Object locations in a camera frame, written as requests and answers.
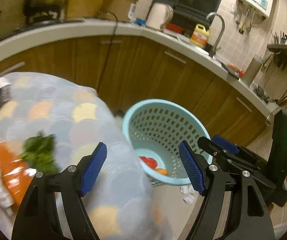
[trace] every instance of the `blue gripper pad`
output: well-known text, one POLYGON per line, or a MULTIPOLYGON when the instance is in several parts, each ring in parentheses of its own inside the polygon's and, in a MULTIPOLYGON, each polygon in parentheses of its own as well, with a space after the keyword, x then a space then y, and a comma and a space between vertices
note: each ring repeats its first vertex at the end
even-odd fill
POLYGON ((229 153, 231 154, 238 154, 239 150, 238 147, 236 145, 234 145, 233 143, 227 141, 226 139, 220 137, 219 135, 215 135, 212 137, 212 141, 219 145, 220 147, 224 148, 225 150, 227 150, 229 153))
POLYGON ((186 170, 186 173, 190 179, 193 189, 199 192, 200 195, 202 195, 206 190, 203 184, 204 182, 203 174, 200 171, 198 165, 196 164, 194 158, 192 157, 189 149, 186 147, 184 142, 180 143, 179 145, 179 156, 186 170))
POLYGON ((92 154, 94 155, 93 159, 82 176, 82 185, 80 189, 82 196, 87 195, 87 193, 93 189, 93 185, 97 180, 102 165, 107 158, 107 146, 102 143, 92 154))

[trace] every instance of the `light blue plastic basket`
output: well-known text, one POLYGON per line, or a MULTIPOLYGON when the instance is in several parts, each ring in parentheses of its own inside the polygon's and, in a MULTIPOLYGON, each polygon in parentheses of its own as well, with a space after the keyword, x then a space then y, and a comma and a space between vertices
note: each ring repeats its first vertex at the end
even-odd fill
POLYGON ((153 186, 190 184, 179 157, 179 144, 183 140, 194 153, 202 154, 209 164, 212 162, 212 156, 197 145, 201 136, 210 139, 205 127, 192 113, 175 103, 161 99, 136 103, 124 117, 122 132, 131 141, 136 155, 152 157, 158 162, 158 168, 168 171, 167 176, 161 175, 140 160, 153 186))

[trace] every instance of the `silver drawer handle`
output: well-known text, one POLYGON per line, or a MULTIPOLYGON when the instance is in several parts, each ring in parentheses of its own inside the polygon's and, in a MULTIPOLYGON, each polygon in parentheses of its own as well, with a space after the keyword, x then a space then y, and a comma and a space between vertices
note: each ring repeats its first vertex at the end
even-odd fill
POLYGON ((102 41, 101 45, 106 45, 106 44, 118 44, 118 43, 122 43, 122 41, 120 40, 116 40, 116 41, 102 41))
POLYGON ((184 64, 186 64, 186 63, 187 63, 185 60, 183 60, 183 59, 181 59, 181 58, 179 58, 179 57, 177 57, 177 56, 175 56, 175 55, 171 54, 171 53, 170 53, 170 52, 168 52, 168 51, 165 51, 165 54, 166 54, 166 55, 168 55, 169 57, 172 57, 172 58, 174 58, 174 59, 176 59, 176 60, 180 61, 181 63, 184 63, 184 64))
POLYGON ((5 69, 4 71, 0 72, 0 77, 2 77, 2 76, 4 76, 4 75, 6 75, 6 74, 8 74, 8 73, 10 73, 10 72, 12 72, 12 71, 14 71, 14 70, 17 69, 17 68, 23 67, 24 65, 26 65, 26 63, 25 63, 24 61, 22 61, 22 62, 19 62, 19 63, 13 65, 13 66, 10 67, 10 68, 5 69))
POLYGON ((247 106, 239 97, 236 97, 237 101, 239 101, 245 108, 247 108, 249 110, 249 112, 251 113, 252 110, 249 106, 247 106))

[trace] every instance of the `orange plastic bag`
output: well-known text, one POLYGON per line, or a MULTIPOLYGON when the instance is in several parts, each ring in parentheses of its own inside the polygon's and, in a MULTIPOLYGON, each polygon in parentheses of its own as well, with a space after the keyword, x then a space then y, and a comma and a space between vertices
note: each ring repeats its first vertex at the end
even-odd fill
POLYGON ((29 168, 23 160, 9 151, 6 143, 0 143, 0 170, 3 183, 19 207, 36 170, 29 168))

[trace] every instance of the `metal bolt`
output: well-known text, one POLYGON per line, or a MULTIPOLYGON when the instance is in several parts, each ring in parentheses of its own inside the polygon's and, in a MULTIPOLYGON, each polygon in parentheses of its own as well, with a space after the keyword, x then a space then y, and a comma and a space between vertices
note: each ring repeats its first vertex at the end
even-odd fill
POLYGON ((217 171, 218 170, 218 167, 216 166, 216 165, 210 165, 209 166, 209 169, 211 170, 211 171, 217 171))
POLYGON ((242 175, 244 175, 245 177, 249 177, 250 176, 250 172, 249 171, 243 171, 242 175))
POLYGON ((71 165, 68 167, 69 172, 74 172, 74 171, 76 171, 76 169, 77 169, 77 167, 75 165, 71 165))
POLYGON ((38 171, 38 172, 36 173, 36 177, 37 177, 37 178, 41 178, 42 175, 43 175, 43 172, 42 172, 42 171, 38 171))

